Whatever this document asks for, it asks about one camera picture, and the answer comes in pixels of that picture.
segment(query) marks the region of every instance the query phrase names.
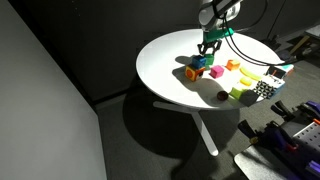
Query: table base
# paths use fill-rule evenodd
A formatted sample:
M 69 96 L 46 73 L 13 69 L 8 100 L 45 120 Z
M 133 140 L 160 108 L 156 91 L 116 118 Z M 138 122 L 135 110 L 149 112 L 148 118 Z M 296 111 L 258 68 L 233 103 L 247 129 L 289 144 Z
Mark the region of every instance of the table base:
M 192 108 L 188 108 L 188 107 L 184 107 L 184 106 L 179 106 L 179 105 L 169 104 L 169 103 L 164 103 L 164 102 L 159 102 L 159 101 L 155 101 L 153 103 L 153 106 L 157 107 L 157 108 L 161 108 L 161 109 L 167 109 L 167 110 L 171 110 L 171 111 L 177 111 L 177 112 L 181 112 L 181 113 L 191 114 L 193 117 L 193 120 L 199 130 L 199 133 L 201 134 L 202 139 L 203 139 L 205 145 L 207 146 L 209 153 L 212 156 L 217 156 L 219 154 L 219 151 L 218 151 L 216 145 L 214 144 L 214 142 L 208 132 L 208 129 L 205 126 L 205 124 L 202 121 L 202 118 L 199 114 L 200 109 L 192 109 Z

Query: black object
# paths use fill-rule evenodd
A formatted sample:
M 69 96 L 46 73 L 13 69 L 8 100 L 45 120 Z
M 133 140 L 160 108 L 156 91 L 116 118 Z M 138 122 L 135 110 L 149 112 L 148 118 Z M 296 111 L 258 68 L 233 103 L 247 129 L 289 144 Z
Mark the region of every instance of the black object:
M 253 105 L 254 103 L 256 103 L 258 98 L 259 98 L 259 95 L 250 89 L 250 90 L 247 90 L 241 94 L 239 101 L 242 104 L 249 107 L 249 106 Z
M 275 66 L 270 66 L 269 69 L 267 70 L 266 74 L 267 75 L 270 74 L 274 77 L 282 79 L 286 75 L 286 72 L 282 69 L 275 67 Z
M 253 131 L 253 129 L 248 124 L 247 120 L 243 120 L 238 124 L 238 129 L 246 135 L 249 139 L 257 137 L 257 134 Z
M 298 145 L 292 140 L 292 138 L 287 134 L 287 132 L 284 129 L 282 129 L 282 127 L 279 124 L 277 124 L 275 121 L 271 121 L 270 123 L 268 123 L 267 128 L 277 129 L 281 135 L 280 138 L 283 138 L 286 144 L 289 144 L 290 146 L 292 146 L 292 148 L 298 147 Z
M 198 44 L 199 54 L 205 55 L 208 48 L 212 48 L 212 55 L 214 55 L 218 50 L 220 50 L 221 44 L 222 41 L 220 39 L 210 43 L 206 43 L 203 41 L 201 44 Z
M 272 105 L 271 110 L 281 116 L 285 121 L 291 121 L 295 118 L 295 116 L 287 109 L 281 100 Z
M 312 108 L 311 106 L 309 106 L 308 104 L 302 103 L 302 104 L 300 104 L 299 106 L 297 106 L 297 108 L 298 108 L 301 112 L 305 113 L 305 115 L 306 115 L 311 121 L 313 121 L 314 118 L 320 120 L 320 114 L 319 114 L 316 110 L 314 110 L 314 108 Z
M 217 94 L 217 99 L 220 101 L 225 101 L 229 97 L 229 94 L 226 91 L 220 91 Z
M 288 50 L 278 51 L 277 55 L 281 60 L 284 60 L 284 61 L 290 60 L 292 58 Z

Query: pink block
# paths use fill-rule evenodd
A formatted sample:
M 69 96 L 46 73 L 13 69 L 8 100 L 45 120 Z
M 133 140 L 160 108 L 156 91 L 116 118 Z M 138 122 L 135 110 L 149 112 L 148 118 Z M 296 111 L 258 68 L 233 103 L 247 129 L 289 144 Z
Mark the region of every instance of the pink block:
M 219 65 L 216 65 L 216 66 L 213 66 L 211 68 L 211 72 L 210 72 L 210 75 L 213 77 L 213 78 L 218 78 L 220 76 L 222 76 L 224 72 L 224 69 L 223 67 L 219 66 Z

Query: blue block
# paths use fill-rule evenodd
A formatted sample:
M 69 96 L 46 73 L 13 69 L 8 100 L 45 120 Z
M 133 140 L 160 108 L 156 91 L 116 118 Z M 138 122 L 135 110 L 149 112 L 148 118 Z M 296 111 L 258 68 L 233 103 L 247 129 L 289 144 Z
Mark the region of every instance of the blue block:
M 200 69 L 202 67 L 204 67 L 206 65 L 206 58 L 202 57 L 202 56 L 195 56 L 192 58 L 192 63 L 191 65 L 195 68 L 195 69 Z

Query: toy block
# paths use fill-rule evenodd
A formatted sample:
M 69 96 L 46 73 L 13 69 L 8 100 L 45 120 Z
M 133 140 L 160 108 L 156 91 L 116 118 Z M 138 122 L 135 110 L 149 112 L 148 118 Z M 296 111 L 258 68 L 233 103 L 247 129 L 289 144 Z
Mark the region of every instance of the toy block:
M 209 70 L 210 66 L 213 64 L 214 56 L 212 54 L 205 54 L 204 57 L 207 60 L 205 64 L 206 70 Z
M 206 58 L 200 55 L 194 56 L 191 64 L 195 69 L 201 69 L 206 65 Z
M 218 77 L 221 77 L 223 75 L 223 72 L 224 72 L 223 67 L 216 65 L 211 68 L 210 75 L 216 79 Z
M 240 62 L 237 60 L 229 60 L 226 68 L 230 71 L 237 70 L 240 67 Z
M 281 90 L 284 84 L 285 82 L 282 79 L 274 76 L 264 76 L 253 91 L 265 99 L 270 99 Z
M 252 80 L 251 78 L 244 76 L 240 79 L 241 84 L 246 85 L 246 86 L 251 86 Z
M 231 90 L 231 92 L 229 93 L 231 96 L 233 96 L 235 99 L 240 99 L 242 93 L 246 92 L 248 89 L 243 88 L 242 86 L 240 86 L 239 84 L 234 86 Z
M 260 79 L 262 78 L 261 75 L 255 74 L 245 67 L 241 67 L 240 72 L 242 72 L 243 75 L 248 76 L 249 78 L 256 80 L 256 81 L 260 81 Z
M 279 79 L 284 78 L 285 76 L 289 75 L 293 71 L 294 65 L 288 64 L 285 66 L 270 66 L 266 75 L 272 75 Z
M 270 66 L 266 72 L 266 75 L 272 75 L 272 76 L 275 76 L 279 79 L 282 79 L 286 74 L 287 74 L 286 71 L 284 71 L 283 69 L 280 69 L 279 67 L 276 67 L 276 66 Z
M 205 67 L 201 69 L 195 69 L 191 64 L 189 64 L 186 66 L 185 75 L 191 81 L 196 81 L 202 77 L 205 69 Z
M 259 95 L 256 92 L 254 92 L 253 90 L 249 89 L 241 94 L 239 101 L 242 104 L 249 107 L 249 106 L 253 105 L 254 103 L 256 103 L 258 98 L 259 98 Z

